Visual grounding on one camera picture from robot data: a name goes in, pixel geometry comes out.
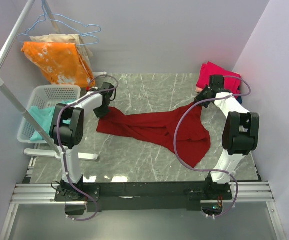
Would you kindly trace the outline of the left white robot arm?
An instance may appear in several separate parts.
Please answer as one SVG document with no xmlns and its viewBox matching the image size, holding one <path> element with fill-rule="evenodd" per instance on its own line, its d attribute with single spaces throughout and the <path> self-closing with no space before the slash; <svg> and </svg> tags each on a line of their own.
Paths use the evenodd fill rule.
<svg viewBox="0 0 289 240">
<path fill-rule="evenodd" d="M 79 160 L 79 145 L 83 140 L 85 117 L 94 113 L 98 119 L 109 114 L 109 105 L 116 98 L 117 87 L 104 82 L 101 88 L 92 88 L 83 97 L 56 105 L 49 135 L 60 153 L 62 180 L 72 183 L 66 190 L 71 200 L 79 201 L 85 189 L 78 183 L 83 179 Z"/>
</svg>

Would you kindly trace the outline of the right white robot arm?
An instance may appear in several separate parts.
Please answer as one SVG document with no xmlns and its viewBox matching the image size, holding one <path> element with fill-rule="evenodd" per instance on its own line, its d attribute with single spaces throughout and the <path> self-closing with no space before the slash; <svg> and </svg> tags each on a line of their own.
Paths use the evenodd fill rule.
<svg viewBox="0 0 289 240">
<path fill-rule="evenodd" d="M 234 93 L 225 88 L 223 75 L 211 75 L 209 84 L 194 100 L 204 108 L 218 107 L 226 117 L 222 134 L 222 154 L 211 172 L 211 183 L 205 185 L 204 195 L 216 199 L 222 189 L 219 184 L 229 183 L 240 161 L 258 146 L 260 116 L 244 108 Z"/>
</svg>

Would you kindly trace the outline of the dark red t shirt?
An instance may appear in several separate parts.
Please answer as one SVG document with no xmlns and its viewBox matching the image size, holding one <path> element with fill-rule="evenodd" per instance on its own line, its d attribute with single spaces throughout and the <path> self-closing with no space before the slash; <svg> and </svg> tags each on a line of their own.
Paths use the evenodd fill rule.
<svg viewBox="0 0 289 240">
<path fill-rule="evenodd" d="M 130 115 L 110 107 L 109 114 L 99 120 L 96 131 L 153 143 L 175 153 L 174 136 L 177 125 L 192 106 L 190 103 L 173 111 Z M 211 137 L 201 122 L 201 115 L 200 105 L 193 108 L 181 122 L 176 137 L 179 157 L 192 168 L 201 162 L 211 147 Z"/>
</svg>

